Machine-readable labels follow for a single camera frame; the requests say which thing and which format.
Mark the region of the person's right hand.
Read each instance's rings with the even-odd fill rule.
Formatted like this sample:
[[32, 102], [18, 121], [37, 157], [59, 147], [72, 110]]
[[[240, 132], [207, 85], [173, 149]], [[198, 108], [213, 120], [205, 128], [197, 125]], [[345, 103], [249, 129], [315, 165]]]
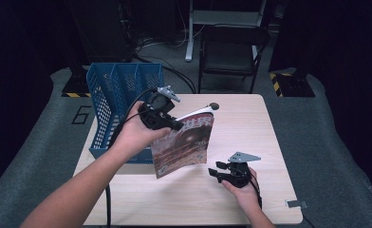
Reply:
[[256, 179], [256, 172], [250, 168], [251, 171], [251, 183], [247, 184], [242, 188], [233, 186], [228, 181], [224, 180], [221, 184], [233, 194], [238, 205], [246, 214], [251, 214], [261, 211], [259, 200], [257, 196], [258, 183]]

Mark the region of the black equipment cabinet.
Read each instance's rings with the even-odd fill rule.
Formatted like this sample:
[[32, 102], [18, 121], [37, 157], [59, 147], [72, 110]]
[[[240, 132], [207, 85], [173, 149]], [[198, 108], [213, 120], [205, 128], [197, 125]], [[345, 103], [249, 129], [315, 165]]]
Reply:
[[90, 63], [131, 61], [118, 0], [68, 0], [68, 5]]

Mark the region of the person's left hand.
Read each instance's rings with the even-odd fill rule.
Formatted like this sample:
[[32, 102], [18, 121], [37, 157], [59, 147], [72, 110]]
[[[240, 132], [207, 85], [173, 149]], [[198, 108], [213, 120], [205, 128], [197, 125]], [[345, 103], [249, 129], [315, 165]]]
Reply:
[[139, 108], [142, 105], [141, 101], [134, 104], [119, 136], [110, 148], [113, 154], [124, 162], [136, 156], [153, 141], [161, 139], [171, 132], [168, 127], [158, 130], [147, 128], [139, 115]]

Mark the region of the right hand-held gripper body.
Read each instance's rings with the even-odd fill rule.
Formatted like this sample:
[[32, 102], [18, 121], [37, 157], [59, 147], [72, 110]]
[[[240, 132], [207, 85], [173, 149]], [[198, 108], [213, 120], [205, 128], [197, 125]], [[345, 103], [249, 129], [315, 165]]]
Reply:
[[251, 171], [248, 166], [248, 162], [260, 161], [261, 158], [258, 156], [246, 154], [243, 152], [235, 152], [228, 158], [228, 169], [230, 173], [220, 173], [221, 178], [218, 182], [228, 181], [237, 188], [242, 188], [251, 182]]

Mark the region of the glossy science fiction magazine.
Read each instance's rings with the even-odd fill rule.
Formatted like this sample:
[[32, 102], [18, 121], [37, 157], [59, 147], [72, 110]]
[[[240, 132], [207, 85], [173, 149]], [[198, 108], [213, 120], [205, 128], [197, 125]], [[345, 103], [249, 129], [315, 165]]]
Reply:
[[207, 162], [207, 149], [214, 126], [212, 106], [206, 106], [177, 120], [183, 124], [150, 147], [156, 178], [160, 179], [181, 167]]

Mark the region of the grey tape strip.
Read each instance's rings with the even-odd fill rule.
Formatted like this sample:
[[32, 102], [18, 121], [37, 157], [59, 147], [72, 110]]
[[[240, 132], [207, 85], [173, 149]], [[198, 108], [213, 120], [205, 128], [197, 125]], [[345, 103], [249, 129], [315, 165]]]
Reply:
[[308, 204], [304, 200], [287, 200], [286, 205], [288, 208], [300, 207], [301, 209], [308, 208]]

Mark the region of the black stand base striped tape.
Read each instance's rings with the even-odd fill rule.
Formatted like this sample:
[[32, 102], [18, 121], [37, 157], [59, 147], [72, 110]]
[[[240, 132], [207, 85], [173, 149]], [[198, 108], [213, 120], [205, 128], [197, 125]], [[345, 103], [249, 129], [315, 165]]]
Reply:
[[71, 75], [62, 89], [62, 96], [69, 98], [85, 98], [90, 96], [86, 81], [87, 70], [82, 66], [70, 68]]
[[303, 97], [315, 96], [306, 78], [295, 77], [291, 73], [270, 73], [273, 88], [278, 97]]

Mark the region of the black folding chair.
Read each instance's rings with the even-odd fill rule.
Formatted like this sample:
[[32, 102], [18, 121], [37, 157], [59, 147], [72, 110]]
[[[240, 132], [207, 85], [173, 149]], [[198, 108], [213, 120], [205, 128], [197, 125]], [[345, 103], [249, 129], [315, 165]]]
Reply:
[[251, 77], [252, 93], [262, 53], [270, 40], [265, 28], [217, 24], [205, 27], [200, 37], [197, 92], [204, 74]]

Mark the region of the white metal desk frame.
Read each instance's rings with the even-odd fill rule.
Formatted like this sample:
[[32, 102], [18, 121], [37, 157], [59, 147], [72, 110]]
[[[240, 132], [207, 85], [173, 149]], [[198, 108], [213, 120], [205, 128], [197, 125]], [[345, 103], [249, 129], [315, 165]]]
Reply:
[[193, 60], [195, 32], [194, 25], [216, 25], [231, 24], [238, 26], [259, 26], [267, 4], [267, 0], [260, 0], [259, 11], [230, 11], [230, 10], [212, 10], [195, 9], [196, 0], [189, 0], [189, 28], [188, 43], [185, 53], [185, 61]]

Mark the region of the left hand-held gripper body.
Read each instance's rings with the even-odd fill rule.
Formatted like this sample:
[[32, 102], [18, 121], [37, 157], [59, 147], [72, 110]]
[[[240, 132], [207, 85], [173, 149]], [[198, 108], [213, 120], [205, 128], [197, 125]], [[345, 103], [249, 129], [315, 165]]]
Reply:
[[171, 128], [170, 121], [176, 119], [169, 115], [175, 107], [174, 101], [179, 103], [180, 99], [169, 85], [154, 89], [150, 98], [139, 108], [141, 121], [147, 128], [153, 130]]

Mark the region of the blue plastic file rack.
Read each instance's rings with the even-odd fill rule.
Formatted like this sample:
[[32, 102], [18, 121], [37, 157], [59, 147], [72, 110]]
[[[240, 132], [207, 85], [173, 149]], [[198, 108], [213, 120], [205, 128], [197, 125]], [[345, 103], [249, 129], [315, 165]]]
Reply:
[[109, 147], [130, 105], [143, 91], [164, 86], [164, 79], [161, 64], [93, 63], [86, 81], [97, 119], [89, 151], [97, 159]]

